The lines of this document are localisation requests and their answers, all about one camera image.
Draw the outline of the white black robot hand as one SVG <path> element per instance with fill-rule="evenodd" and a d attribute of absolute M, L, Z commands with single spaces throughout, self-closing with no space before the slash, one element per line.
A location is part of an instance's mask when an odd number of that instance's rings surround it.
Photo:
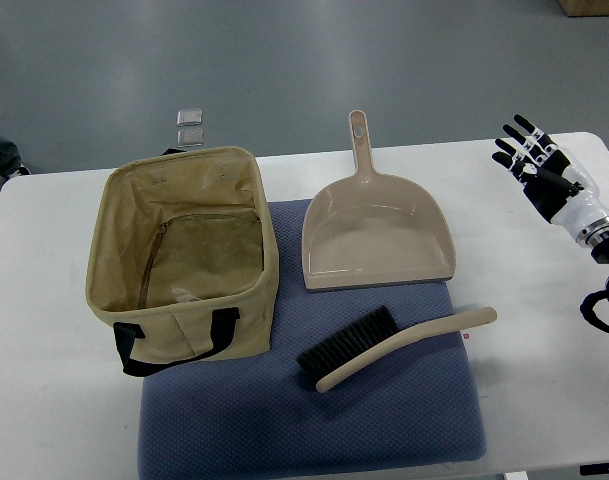
<path fill-rule="evenodd" d="M 586 169 L 547 133 L 517 114 L 519 126 L 503 130 L 515 142 L 495 141 L 493 160 L 523 186 L 523 193 L 549 223 L 566 228 L 574 238 L 609 225 L 609 210 L 599 200 L 599 189 Z"/>

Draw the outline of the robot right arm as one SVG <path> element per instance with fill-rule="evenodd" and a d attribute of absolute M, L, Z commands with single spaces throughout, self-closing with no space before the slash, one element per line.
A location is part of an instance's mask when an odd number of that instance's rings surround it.
<path fill-rule="evenodd" d="M 576 240 L 591 249 L 596 263 L 609 265 L 609 216 L 604 216 L 584 226 Z M 593 327 L 609 334 L 609 324 L 595 313 L 595 306 L 602 300 L 609 303 L 609 276 L 602 290 L 588 294 L 580 305 L 583 318 Z"/>

